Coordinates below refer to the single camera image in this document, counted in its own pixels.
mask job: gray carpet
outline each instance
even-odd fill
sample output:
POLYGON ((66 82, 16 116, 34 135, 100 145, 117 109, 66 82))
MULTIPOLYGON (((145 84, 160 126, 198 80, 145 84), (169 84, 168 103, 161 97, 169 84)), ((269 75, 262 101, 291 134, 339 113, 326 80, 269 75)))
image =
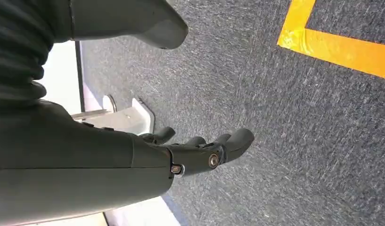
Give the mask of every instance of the gray carpet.
MULTIPOLYGON (((175 181, 183 225, 385 225, 385 79, 276 45, 288 0, 175 0, 177 50, 132 37, 82 42, 85 82, 118 108, 140 97, 174 141, 247 127, 256 141, 175 181)), ((318 0, 308 27, 385 44, 385 0, 318 0)))

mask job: yellow floor marking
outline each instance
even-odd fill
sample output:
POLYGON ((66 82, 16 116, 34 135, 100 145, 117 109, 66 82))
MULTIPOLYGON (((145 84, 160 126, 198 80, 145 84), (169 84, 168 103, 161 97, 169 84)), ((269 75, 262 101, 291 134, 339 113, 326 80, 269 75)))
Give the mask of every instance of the yellow floor marking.
POLYGON ((385 78, 385 45, 306 29, 316 0, 292 0, 277 44, 354 70, 385 78))

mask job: prosthetic arm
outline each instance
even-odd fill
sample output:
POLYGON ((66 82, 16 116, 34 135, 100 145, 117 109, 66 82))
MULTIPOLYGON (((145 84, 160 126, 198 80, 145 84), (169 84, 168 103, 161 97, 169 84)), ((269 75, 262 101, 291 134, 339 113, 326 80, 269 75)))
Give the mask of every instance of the prosthetic arm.
POLYGON ((188 27, 165 0, 0 0, 0 225, 101 212, 165 193, 175 176, 241 156, 253 134, 164 145, 171 128, 134 134, 72 120, 34 80, 54 42, 133 35, 178 47, 188 27))

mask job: black sleeve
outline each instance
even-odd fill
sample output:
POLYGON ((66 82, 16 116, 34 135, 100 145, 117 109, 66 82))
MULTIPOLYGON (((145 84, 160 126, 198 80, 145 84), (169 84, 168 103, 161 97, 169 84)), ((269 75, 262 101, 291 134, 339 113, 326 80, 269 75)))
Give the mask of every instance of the black sleeve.
POLYGON ((46 90, 33 80, 53 43, 68 36, 52 2, 69 1, 0 0, 0 225, 100 212, 172 184, 167 149, 75 122, 40 100, 46 90))

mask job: robotic finger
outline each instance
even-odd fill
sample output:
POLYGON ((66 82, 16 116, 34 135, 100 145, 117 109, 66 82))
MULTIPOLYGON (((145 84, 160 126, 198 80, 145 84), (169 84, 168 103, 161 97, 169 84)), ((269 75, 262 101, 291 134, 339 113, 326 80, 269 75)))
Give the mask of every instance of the robotic finger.
MULTIPOLYGON (((145 134, 142 137, 148 143, 160 144, 174 134, 174 130, 167 127, 157 134, 145 134)), ((239 158, 253 140, 254 135, 250 130, 239 129, 232 135, 223 134, 208 144, 202 137, 193 137, 186 144, 162 146, 171 154, 171 173, 182 177, 211 171, 239 158)))

